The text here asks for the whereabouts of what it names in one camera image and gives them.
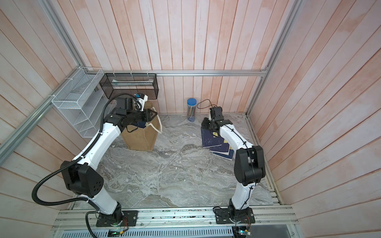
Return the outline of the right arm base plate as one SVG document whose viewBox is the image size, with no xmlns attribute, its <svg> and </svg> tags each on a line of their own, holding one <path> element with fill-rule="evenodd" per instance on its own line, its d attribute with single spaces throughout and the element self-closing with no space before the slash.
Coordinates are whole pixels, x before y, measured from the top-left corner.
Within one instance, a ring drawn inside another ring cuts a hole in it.
<svg viewBox="0 0 381 238">
<path fill-rule="evenodd" d="M 248 207 L 242 210 L 236 210 L 234 207 L 228 208 L 213 207 L 215 220 L 217 224 L 254 224 L 255 217 L 253 210 Z"/>
</svg>

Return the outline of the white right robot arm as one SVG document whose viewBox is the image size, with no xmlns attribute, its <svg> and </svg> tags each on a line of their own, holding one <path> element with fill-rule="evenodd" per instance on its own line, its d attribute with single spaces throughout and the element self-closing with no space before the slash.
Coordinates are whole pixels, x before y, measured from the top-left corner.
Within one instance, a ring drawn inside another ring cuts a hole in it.
<svg viewBox="0 0 381 238">
<path fill-rule="evenodd" d="M 237 186 L 229 206 L 234 211 L 248 208 L 253 190 L 266 176 L 263 148 L 247 141 L 230 120 L 224 119 L 221 107 L 210 108 L 209 117 L 204 118 L 201 127 L 211 133 L 217 133 L 232 147 Z"/>
</svg>

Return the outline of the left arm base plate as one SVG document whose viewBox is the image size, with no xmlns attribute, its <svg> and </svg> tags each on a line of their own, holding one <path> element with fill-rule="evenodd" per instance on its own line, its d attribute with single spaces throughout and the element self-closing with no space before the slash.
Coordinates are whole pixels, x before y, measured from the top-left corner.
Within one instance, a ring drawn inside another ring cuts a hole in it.
<svg viewBox="0 0 381 238">
<path fill-rule="evenodd" d="M 138 213 L 137 210 L 115 211 L 111 215 L 100 213 L 96 227 L 134 227 L 137 223 Z"/>
</svg>

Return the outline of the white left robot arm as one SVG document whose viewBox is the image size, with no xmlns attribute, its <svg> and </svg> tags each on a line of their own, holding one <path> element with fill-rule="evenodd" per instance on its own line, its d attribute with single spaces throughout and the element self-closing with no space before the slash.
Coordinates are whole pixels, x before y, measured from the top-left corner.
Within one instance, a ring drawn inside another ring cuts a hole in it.
<svg viewBox="0 0 381 238">
<path fill-rule="evenodd" d="M 85 149 L 71 162 L 61 165 L 61 174 L 68 190 L 86 201 L 101 215 L 121 219 L 121 205 L 104 187 L 98 165 L 113 141 L 122 136 L 128 149 L 151 151 L 162 124 L 153 104 L 142 95 L 135 98 L 122 95 L 116 98 L 116 107 L 107 105 L 108 114 L 101 119 L 100 129 Z"/>
</svg>

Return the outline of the tan canvas bag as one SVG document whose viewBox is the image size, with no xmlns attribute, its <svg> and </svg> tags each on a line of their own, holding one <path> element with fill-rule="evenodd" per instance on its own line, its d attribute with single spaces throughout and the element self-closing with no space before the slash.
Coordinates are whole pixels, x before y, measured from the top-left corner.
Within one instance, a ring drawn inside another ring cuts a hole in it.
<svg viewBox="0 0 381 238">
<path fill-rule="evenodd" d="M 138 127 L 128 126 L 121 136 L 130 150 L 152 151 L 158 134 L 163 131 L 161 119 L 158 115 L 147 123 L 141 123 Z"/>
</svg>

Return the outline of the navy book yellow label back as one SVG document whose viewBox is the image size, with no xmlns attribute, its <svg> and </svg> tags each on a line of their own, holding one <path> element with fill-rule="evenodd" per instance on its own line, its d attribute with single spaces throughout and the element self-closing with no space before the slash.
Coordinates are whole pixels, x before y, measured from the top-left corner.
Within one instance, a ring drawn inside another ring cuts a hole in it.
<svg viewBox="0 0 381 238">
<path fill-rule="evenodd" d="M 224 143 L 224 139 L 222 137 L 214 136 L 211 131 L 203 128 L 201 128 L 201 139 L 203 148 L 221 146 Z"/>
</svg>

